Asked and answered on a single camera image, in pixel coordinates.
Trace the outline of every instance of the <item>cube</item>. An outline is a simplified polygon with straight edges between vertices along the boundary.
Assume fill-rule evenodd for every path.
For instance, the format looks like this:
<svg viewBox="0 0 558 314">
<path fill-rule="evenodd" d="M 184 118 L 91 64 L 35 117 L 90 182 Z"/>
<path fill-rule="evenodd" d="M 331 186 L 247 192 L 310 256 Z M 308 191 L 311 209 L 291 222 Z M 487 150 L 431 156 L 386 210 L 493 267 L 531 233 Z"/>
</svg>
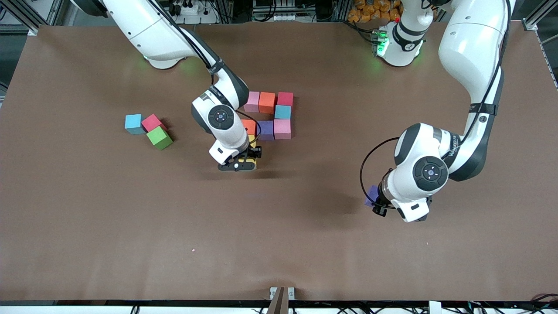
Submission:
<svg viewBox="0 0 558 314">
<path fill-rule="evenodd" d="M 140 113 L 136 115 L 127 115 L 124 119 L 124 129 L 130 134 L 145 134 L 145 130 L 141 126 L 143 117 Z"/>
<path fill-rule="evenodd" d="M 290 119 L 291 106 L 283 106 L 278 104 L 275 106 L 275 119 Z"/>
<path fill-rule="evenodd" d="M 258 139 L 260 141 L 273 141 L 273 121 L 258 121 L 258 123 L 261 128 Z"/>
<path fill-rule="evenodd" d="M 255 139 L 256 139 L 256 137 L 255 137 L 254 135 L 248 135 L 248 140 L 249 140 L 250 142 L 251 142 L 251 141 L 254 141 Z M 253 148 L 256 148 L 256 143 L 257 143 L 257 142 L 254 141 L 253 143 L 250 143 L 250 146 L 253 147 Z M 247 163 L 254 163 L 254 168 L 256 168 L 256 166 L 257 166 L 256 160 L 257 160 L 256 158 L 248 158 L 248 159 L 246 160 L 246 162 L 247 162 Z M 242 163 L 242 162 L 244 162 L 244 158 L 239 158 L 238 161 Z"/>
<path fill-rule="evenodd" d="M 292 100 L 294 97 L 295 95 L 293 93 L 279 92 L 277 95 L 277 104 L 292 107 Z"/>
<path fill-rule="evenodd" d="M 141 125 L 145 128 L 145 130 L 147 132 L 153 131 L 158 126 L 160 126 L 163 130 L 167 131 L 167 128 L 165 127 L 165 125 L 163 125 L 161 120 L 159 120 L 159 118 L 157 118 L 157 116 L 155 114 L 152 114 L 152 115 L 148 116 L 147 118 L 145 118 L 141 122 Z"/>
<path fill-rule="evenodd" d="M 378 187 L 376 185 L 370 187 L 370 189 L 368 190 L 368 197 L 371 198 L 373 201 L 376 201 L 376 199 L 378 198 Z M 368 197 L 365 197 L 364 204 L 368 207 L 374 208 L 374 205 L 368 199 Z"/>
<path fill-rule="evenodd" d="M 275 94 L 261 92 L 259 94 L 258 110 L 260 113 L 272 115 L 275 112 Z"/>
<path fill-rule="evenodd" d="M 244 105 L 244 111 L 246 112 L 259 112 L 259 92 L 250 92 L 248 94 L 248 102 Z"/>
<path fill-rule="evenodd" d="M 254 120 L 241 120 L 246 133 L 256 135 L 256 122 Z"/>
<path fill-rule="evenodd" d="M 291 120 L 273 120 L 273 134 L 276 140 L 291 139 Z"/>
<path fill-rule="evenodd" d="M 147 137 L 149 137 L 149 140 L 151 141 L 153 146 L 157 147 L 159 150 L 163 150 L 167 146 L 172 144 L 170 136 L 167 134 L 167 132 L 165 132 L 165 130 L 163 130 L 161 126 L 158 126 L 148 132 Z"/>
</svg>

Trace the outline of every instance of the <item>pink cube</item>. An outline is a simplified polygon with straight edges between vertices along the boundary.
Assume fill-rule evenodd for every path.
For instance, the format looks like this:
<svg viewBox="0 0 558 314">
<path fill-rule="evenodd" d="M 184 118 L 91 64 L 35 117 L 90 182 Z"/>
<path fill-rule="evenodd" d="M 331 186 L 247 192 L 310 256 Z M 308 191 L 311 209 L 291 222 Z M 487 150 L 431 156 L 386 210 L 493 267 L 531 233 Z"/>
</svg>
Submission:
<svg viewBox="0 0 558 314">
<path fill-rule="evenodd" d="M 291 120 L 275 119 L 273 120 L 273 133 L 276 140 L 291 139 Z"/>
<path fill-rule="evenodd" d="M 244 111 L 246 112 L 259 112 L 259 92 L 250 92 L 248 94 L 248 102 L 244 105 Z"/>
<path fill-rule="evenodd" d="M 277 95 L 277 104 L 282 106 L 292 106 L 293 98 L 293 93 L 279 92 L 279 95 Z"/>
<path fill-rule="evenodd" d="M 165 125 L 163 125 L 163 122 L 161 122 L 161 120 L 159 120 L 159 118 L 157 118 L 155 114 L 152 114 L 147 118 L 145 118 L 141 122 L 141 125 L 147 132 L 153 131 L 158 126 L 160 126 L 163 130 L 167 131 L 167 128 L 165 127 Z"/>
</svg>

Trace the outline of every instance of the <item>green cube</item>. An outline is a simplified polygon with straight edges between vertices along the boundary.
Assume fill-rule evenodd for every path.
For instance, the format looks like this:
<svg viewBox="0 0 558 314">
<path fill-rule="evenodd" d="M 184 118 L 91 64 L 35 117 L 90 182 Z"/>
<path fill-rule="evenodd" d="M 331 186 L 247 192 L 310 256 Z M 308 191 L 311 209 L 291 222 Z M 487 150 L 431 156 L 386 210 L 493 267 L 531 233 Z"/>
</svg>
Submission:
<svg viewBox="0 0 558 314">
<path fill-rule="evenodd" d="M 170 136 L 160 126 L 148 132 L 147 137 L 149 137 L 153 146 L 157 147 L 159 150 L 163 150 L 172 144 Z"/>
</svg>

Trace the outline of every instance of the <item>yellow cube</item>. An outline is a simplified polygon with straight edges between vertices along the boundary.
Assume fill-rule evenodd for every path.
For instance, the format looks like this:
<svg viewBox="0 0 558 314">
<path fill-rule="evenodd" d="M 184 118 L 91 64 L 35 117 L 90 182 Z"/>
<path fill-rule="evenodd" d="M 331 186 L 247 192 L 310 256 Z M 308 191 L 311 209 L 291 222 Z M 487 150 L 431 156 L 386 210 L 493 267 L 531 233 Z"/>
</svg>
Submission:
<svg viewBox="0 0 558 314">
<path fill-rule="evenodd" d="M 248 140 L 250 142 L 253 141 L 253 143 L 250 143 L 250 146 L 253 147 L 253 148 L 256 148 L 256 141 L 254 141 L 255 139 L 256 139 L 256 137 L 254 135 L 248 135 Z M 257 160 L 256 158 L 248 158 L 248 160 L 246 160 L 246 162 L 247 163 L 253 163 L 254 164 L 254 169 L 256 169 L 256 165 L 257 165 L 256 160 Z M 242 163 L 242 162 L 244 162 L 244 158 L 239 158 L 238 161 Z"/>
</svg>

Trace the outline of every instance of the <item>orange object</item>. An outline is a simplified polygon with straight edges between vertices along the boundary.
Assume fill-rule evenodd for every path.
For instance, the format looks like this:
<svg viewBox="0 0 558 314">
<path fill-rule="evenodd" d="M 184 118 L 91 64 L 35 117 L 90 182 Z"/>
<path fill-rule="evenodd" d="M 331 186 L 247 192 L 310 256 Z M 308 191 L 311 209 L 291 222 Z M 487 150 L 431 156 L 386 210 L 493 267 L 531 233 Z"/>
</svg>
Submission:
<svg viewBox="0 0 558 314">
<path fill-rule="evenodd" d="M 391 9 L 389 11 L 389 20 L 390 21 L 395 21 L 398 18 L 400 18 L 401 16 L 399 15 L 399 10 L 398 9 Z"/>
<path fill-rule="evenodd" d="M 360 16 L 359 22 L 364 23 L 364 22 L 368 22 L 368 21 L 370 21 L 370 15 L 361 15 Z"/>
<path fill-rule="evenodd" d="M 369 5 L 369 6 L 364 6 L 364 8 L 362 8 L 362 14 L 363 15 L 372 15 L 372 13 L 374 13 L 376 9 L 374 9 L 373 5 Z"/>
<path fill-rule="evenodd" d="M 366 5 L 366 0 L 354 0 L 354 6 L 361 10 Z"/>
<path fill-rule="evenodd" d="M 275 94 L 261 92 L 259 94 L 258 109 L 260 113 L 275 113 Z"/>
<path fill-rule="evenodd" d="M 244 129 L 246 130 L 246 133 L 248 133 L 248 135 L 256 135 L 256 122 L 252 121 L 252 120 L 243 120 L 242 121 L 242 125 L 244 126 Z"/>
<path fill-rule="evenodd" d="M 374 9 L 388 12 L 390 8 L 391 2 L 389 0 L 374 0 Z"/>
<path fill-rule="evenodd" d="M 360 10 L 352 9 L 349 11 L 349 16 L 347 17 L 347 21 L 351 23 L 356 23 L 360 20 Z"/>
</svg>

